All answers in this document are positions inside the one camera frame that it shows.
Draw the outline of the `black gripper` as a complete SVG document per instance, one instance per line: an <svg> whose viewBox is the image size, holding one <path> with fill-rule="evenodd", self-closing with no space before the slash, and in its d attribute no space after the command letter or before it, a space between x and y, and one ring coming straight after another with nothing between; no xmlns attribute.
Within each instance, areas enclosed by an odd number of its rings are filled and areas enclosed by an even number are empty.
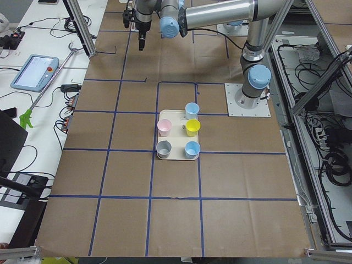
<svg viewBox="0 0 352 264"><path fill-rule="evenodd" d="M135 20L136 28L139 31L138 40L139 40L139 51L143 51L145 48L145 33L148 32L151 28L151 22L142 22L138 19Z"/></svg>

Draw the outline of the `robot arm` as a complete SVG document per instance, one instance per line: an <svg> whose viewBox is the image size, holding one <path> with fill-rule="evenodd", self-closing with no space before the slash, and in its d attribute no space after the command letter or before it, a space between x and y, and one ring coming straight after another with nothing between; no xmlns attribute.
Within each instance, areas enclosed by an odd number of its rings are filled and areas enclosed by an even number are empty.
<svg viewBox="0 0 352 264"><path fill-rule="evenodd" d="M223 1L197 7L186 7L184 1L128 1L123 22L126 28L135 25L141 51L153 14L159 17L161 37L167 39L185 37L189 31L208 31L212 25L222 25L228 31L247 25L247 40L240 57L244 77L240 93L245 98L259 99L271 80L270 70L260 63L277 31L277 25L273 25L266 33L269 18L275 15L279 19L289 6L288 1Z"/></svg>

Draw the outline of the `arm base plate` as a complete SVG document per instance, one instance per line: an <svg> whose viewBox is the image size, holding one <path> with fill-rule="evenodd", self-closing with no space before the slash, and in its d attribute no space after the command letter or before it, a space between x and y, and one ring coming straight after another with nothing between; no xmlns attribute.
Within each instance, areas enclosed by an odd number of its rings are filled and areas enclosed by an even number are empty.
<svg viewBox="0 0 352 264"><path fill-rule="evenodd" d="M231 26L229 24L217 24L217 31L228 35L228 36L247 36L249 25L244 23L237 26Z"/></svg>
<svg viewBox="0 0 352 264"><path fill-rule="evenodd" d="M224 87L230 117L271 117L264 91L258 98L248 98L243 94L242 84L225 83Z"/></svg>

